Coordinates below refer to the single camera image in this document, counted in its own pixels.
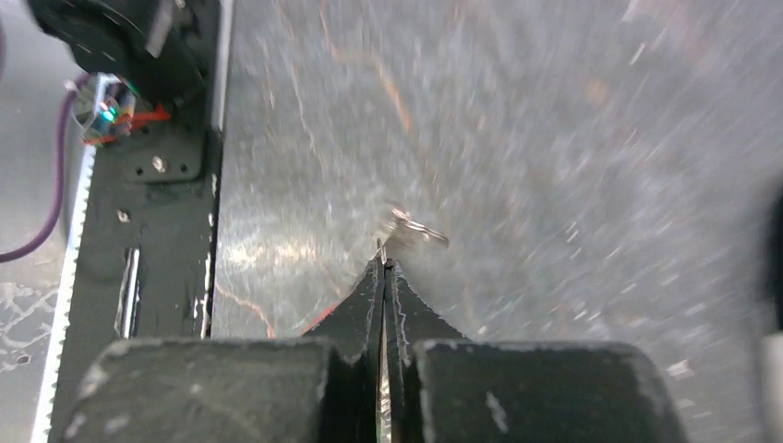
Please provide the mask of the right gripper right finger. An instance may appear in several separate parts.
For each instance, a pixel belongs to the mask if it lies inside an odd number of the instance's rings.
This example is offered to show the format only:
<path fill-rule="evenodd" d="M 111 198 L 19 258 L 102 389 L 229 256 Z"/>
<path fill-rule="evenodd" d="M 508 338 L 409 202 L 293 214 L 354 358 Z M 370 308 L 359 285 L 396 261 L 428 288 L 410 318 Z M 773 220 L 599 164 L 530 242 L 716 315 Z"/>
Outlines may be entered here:
<path fill-rule="evenodd" d="M 619 341 L 472 341 L 385 269 L 395 442 L 684 442 L 662 376 Z"/>

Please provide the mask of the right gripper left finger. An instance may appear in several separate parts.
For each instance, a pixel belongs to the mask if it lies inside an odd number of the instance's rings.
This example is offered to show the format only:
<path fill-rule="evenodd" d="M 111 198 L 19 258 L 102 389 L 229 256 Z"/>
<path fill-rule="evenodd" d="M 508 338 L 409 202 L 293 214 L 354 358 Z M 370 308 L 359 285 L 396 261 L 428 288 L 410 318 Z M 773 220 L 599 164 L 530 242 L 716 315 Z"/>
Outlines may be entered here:
<path fill-rule="evenodd" d="M 135 339 L 78 384 L 62 442 L 373 442 L 383 266 L 297 338 Z"/>

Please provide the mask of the metal key holder red handle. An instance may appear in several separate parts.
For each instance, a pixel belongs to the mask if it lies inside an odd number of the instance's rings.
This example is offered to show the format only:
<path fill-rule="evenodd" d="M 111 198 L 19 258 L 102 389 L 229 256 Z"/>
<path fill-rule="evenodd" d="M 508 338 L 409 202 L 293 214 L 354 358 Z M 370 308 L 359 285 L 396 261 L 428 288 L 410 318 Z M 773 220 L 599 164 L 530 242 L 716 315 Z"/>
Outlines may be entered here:
<path fill-rule="evenodd" d="M 463 336 L 413 290 L 394 256 L 419 243 L 446 246 L 448 239 L 398 208 L 387 212 L 373 238 L 374 256 L 352 291 L 304 333 L 329 340 L 346 364 L 334 392 L 347 408 L 347 421 L 338 427 L 347 442 L 392 441 L 406 426 L 405 395 L 415 383 L 405 373 L 415 360 L 414 344 Z"/>

